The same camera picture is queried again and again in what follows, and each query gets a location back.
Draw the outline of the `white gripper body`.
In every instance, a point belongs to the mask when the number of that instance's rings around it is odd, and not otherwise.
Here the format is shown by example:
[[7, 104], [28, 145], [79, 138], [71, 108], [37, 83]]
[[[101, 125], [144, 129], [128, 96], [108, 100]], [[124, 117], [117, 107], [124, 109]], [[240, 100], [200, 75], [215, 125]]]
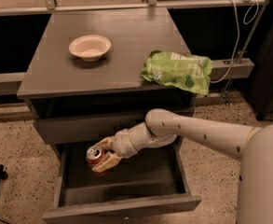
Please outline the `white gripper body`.
[[124, 159], [130, 158], [138, 152], [132, 144], [128, 129], [119, 131], [112, 137], [112, 149], [118, 157]]

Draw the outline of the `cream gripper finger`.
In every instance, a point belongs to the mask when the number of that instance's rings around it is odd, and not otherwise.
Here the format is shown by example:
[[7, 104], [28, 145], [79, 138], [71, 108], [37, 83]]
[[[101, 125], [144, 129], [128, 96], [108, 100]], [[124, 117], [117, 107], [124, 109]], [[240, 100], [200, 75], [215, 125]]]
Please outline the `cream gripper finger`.
[[108, 151], [99, 159], [99, 162], [96, 163], [91, 168], [91, 170], [95, 173], [102, 173], [115, 167], [116, 165], [119, 164], [119, 162], [120, 162], [120, 158], [117, 156], [117, 154], [111, 153], [110, 151]]
[[113, 141], [110, 136], [105, 137], [103, 140], [95, 144], [96, 147], [101, 147], [103, 150], [112, 150]]

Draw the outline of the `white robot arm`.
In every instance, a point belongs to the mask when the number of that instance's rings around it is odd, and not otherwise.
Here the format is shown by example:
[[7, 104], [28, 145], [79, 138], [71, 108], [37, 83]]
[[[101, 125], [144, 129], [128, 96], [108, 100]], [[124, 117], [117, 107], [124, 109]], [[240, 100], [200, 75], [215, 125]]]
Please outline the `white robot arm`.
[[143, 123], [90, 147], [86, 159], [101, 173], [144, 148], [185, 137], [240, 161], [237, 224], [273, 224], [273, 125], [264, 128], [189, 118], [152, 109]]

